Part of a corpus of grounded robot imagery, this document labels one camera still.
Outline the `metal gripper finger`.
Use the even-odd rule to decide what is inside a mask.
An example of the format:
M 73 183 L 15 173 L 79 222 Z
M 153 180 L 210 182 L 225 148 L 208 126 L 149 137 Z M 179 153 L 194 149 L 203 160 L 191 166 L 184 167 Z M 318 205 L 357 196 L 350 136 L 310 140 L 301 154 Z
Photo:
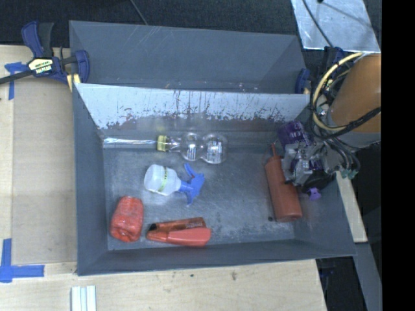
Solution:
M 305 153 L 305 143 L 304 142 L 295 142 L 291 144 L 286 144 L 283 148 L 283 160 L 292 161 L 292 160 L 301 160 L 304 158 Z
M 312 175 L 310 161 L 305 159 L 284 159 L 282 168 L 285 179 L 297 186 L 305 184 Z

